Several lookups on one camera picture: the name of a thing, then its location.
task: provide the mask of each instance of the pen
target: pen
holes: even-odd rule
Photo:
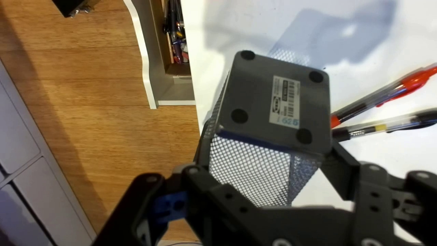
[[[437,123],[437,108],[397,116],[378,123],[366,123],[341,127],[332,131],[333,139],[341,142],[374,132],[395,132],[403,130],[425,128]]]
[[[430,76],[437,74],[437,65],[422,68],[395,83],[390,83],[330,115],[330,127],[341,124],[343,121],[355,117],[356,115],[369,111],[373,106],[381,106],[385,102],[404,97],[420,89]]]

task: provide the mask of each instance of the red pen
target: red pen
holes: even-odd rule
[[[437,65],[419,70],[396,83],[390,83],[330,115],[330,128],[341,124],[343,121],[355,117],[356,115],[369,111],[373,106],[381,106],[385,102],[411,94],[420,89],[430,76],[437,74]]]
[[[392,98],[388,98],[386,101],[378,104],[377,106],[381,106],[385,102],[389,102],[392,100],[397,100],[400,97],[414,93],[415,90],[420,89],[429,80],[429,78],[434,74],[437,74],[437,65],[426,70],[420,70],[401,79],[400,85],[395,89],[396,91],[399,91],[399,94],[396,93],[396,96],[393,96]]]

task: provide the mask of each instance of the wooden floor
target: wooden floor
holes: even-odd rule
[[[1,0],[0,57],[95,231],[135,175],[191,161],[195,108],[149,109],[121,0],[71,19],[52,0]],[[171,231],[194,239],[184,224]]]

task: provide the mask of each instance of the blue part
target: blue part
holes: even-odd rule
[[[397,97],[399,94],[401,94],[401,93],[404,93],[404,91],[405,91],[404,87],[401,87],[401,89],[399,89],[399,90],[395,90],[395,91],[389,91],[389,93],[385,94],[382,98],[379,98],[379,100],[375,102],[375,105],[382,105],[382,104],[390,101],[393,97]]]
[[[151,216],[156,223],[165,224],[186,217],[187,193],[179,191],[158,197],[151,208]]]

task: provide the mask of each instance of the hole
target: hole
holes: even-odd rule
[[[173,209],[175,209],[175,210],[181,210],[183,208],[186,208],[186,202],[183,202],[183,201],[176,201],[176,202],[173,203]]]
[[[318,72],[318,71],[311,71],[308,76],[315,83],[319,83],[319,82],[324,80],[324,75],[321,72]]]
[[[255,59],[255,53],[252,50],[242,50],[242,57],[246,60]]]
[[[400,206],[400,202],[397,199],[393,199],[393,209],[397,209]]]
[[[231,117],[235,123],[239,124],[244,124],[248,120],[248,115],[243,109],[233,109]]]
[[[242,208],[240,208],[240,212],[242,212],[242,213],[247,213],[248,209],[247,209],[246,206],[242,206]]]
[[[373,212],[379,212],[379,208],[378,206],[370,206],[370,210],[373,210]]]
[[[300,143],[308,145],[313,142],[313,134],[311,131],[306,130],[306,128],[299,128],[296,131],[296,138]]]

